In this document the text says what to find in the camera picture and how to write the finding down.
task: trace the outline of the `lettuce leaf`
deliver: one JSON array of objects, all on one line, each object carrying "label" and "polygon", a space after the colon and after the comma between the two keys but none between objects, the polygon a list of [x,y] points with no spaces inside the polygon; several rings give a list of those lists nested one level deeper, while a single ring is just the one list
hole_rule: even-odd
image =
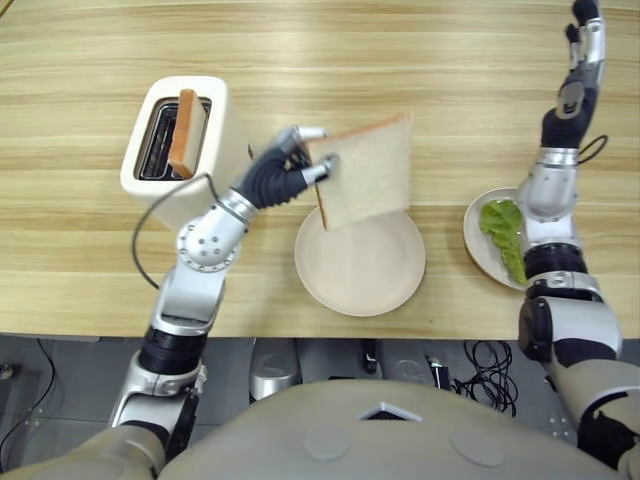
[{"label": "lettuce leaf", "polygon": [[522,214],[511,200],[494,200],[482,207],[480,230],[490,234],[493,243],[500,249],[502,263],[511,278],[521,285],[527,282],[524,262],[520,252],[520,224]]}]

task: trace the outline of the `beige plate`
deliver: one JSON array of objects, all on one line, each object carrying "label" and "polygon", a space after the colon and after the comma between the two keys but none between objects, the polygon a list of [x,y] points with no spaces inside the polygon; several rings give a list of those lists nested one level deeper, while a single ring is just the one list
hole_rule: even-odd
[{"label": "beige plate", "polygon": [[524,290],[522,285],[511,279],[509,270],[502,263],[500,249],[494,245],[491,236],[480,230],[482,207],[493,200],[513,200],[515,202],[516,194],[515,188],[499,188],[483,193],[476,198],[464,214],[464,243],[467,245],[471,257],[487,275],[507,287]]},{"label": "beige plate", "polygon": [[416,291],[426,253],[405,212],[391,212],[326,232],[320,209],[300,227],[298,275],[309,293],[336,312],[371,317],[389,312]]}]

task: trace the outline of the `slice of bread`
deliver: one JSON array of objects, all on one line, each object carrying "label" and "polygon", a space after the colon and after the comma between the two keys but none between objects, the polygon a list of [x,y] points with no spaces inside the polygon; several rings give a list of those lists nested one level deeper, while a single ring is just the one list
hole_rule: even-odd
[{"label": "slice of bread", "polygon": [[185,180],[196,173],[206,119],[207,112],[196,92],[181,90],[176,127],[169,148],[169,165]]},{"label": "slice of bread", "polygon": [[325,230],[409,208],[412,123],[406,113],[307,142],[312,163],[340,157],[331,177],[316,185]]}]

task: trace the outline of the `wooden table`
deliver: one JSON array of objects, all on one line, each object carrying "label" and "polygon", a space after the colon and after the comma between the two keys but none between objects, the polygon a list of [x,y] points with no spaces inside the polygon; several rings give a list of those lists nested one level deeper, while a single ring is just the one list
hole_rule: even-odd
[{"label": "wooden table", "polygon": [[[416,117],[411,215],[428,250],[417,294],[387,315],[317,304],[293,262],[313,194],[261,215],[230,273],[212,335],[515,338],[522,294],[486,277],[462,239],[466,205],[517,185],[567,68],[570,0],[29,0],[0,19],[0,331],[139,336],[153,291],[135,273],[141,208],[119,184],[149,86],[175,74],[229,84],[252,143],[281,127],[333,132]],[[640,336],[640,17],[609,0],[604,90],[581,170],[589,268],[626,337]],[[152,223],[160,275],[172,234]]]}]

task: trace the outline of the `white toaster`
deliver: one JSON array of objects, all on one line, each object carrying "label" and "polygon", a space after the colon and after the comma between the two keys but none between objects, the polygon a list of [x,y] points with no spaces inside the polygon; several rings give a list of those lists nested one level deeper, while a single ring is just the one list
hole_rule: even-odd
[{"label": "white toaster", "polygon": [[[247,133],[224,81],[206,76],[158,80],[142,103],[120,170],[122,188],[144,206],[186,181],[173,172],[167,158],[183,89],[194,90],[207,111],[194,177],[208,173],[216,192],[223,194],[251,162]],[[171,195],[154,215],[177,232],[203,215],[212,201],[208,183],[200,180]]]}]

